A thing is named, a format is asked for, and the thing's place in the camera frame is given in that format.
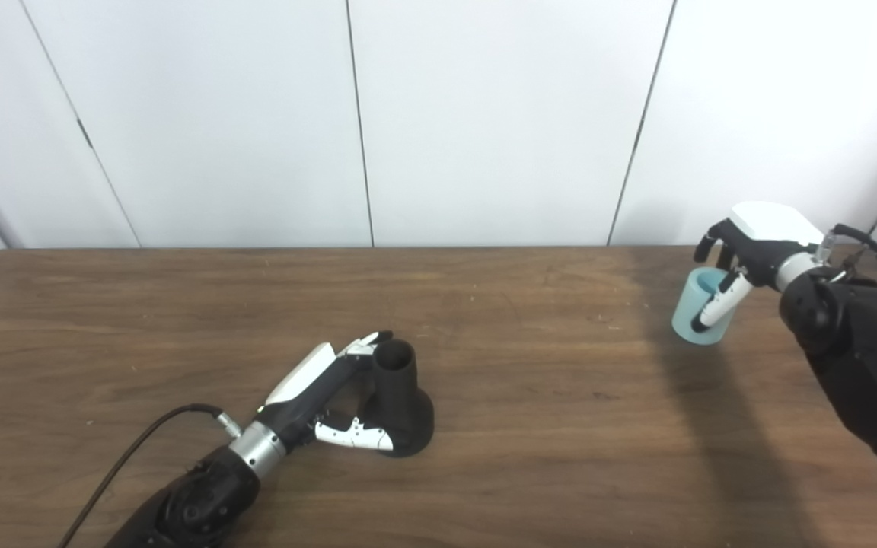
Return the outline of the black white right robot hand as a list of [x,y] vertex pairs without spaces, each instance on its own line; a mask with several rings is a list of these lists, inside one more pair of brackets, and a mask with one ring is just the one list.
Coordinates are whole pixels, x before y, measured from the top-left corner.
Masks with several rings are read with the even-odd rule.
[[783,292],[813,269],[826,266],[822,234],[804,215],[777,202],[739,202],[723,221],[704,232],[694,250],[696,263],[705,263],[714,246],[721,249],[716,268],[722,281],[691,320],[703,333],[734,311],[753,288]]

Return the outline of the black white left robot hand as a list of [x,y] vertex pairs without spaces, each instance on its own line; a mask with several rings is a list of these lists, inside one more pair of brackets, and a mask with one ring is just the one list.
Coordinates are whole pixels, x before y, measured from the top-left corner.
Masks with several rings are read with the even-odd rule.
[[328,403],[359,372],[368,371],[377,346],[393,339],[392,332],[373,332],[336,351],[331,343],[317,344],[266,397],[254,421],[281,441],[285,453],[324,441],[345,447],[391,452],[392,436],[384,428],[351,419],[343,427],[327,426]]

